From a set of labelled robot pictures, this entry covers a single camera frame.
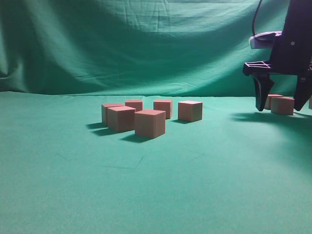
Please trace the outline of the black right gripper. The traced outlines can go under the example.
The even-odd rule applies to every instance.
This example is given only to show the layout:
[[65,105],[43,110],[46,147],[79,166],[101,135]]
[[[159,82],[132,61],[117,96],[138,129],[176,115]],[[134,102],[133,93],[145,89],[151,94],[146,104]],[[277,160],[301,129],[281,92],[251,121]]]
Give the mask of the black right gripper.
[[252,75],[255,106],[263,111],[274,82],[269,74],[297,75],[294,109],[300,111],[312,96],[312,2],[291,0],[282,35],[277,37],[268,60],[246,62],[243,74]]

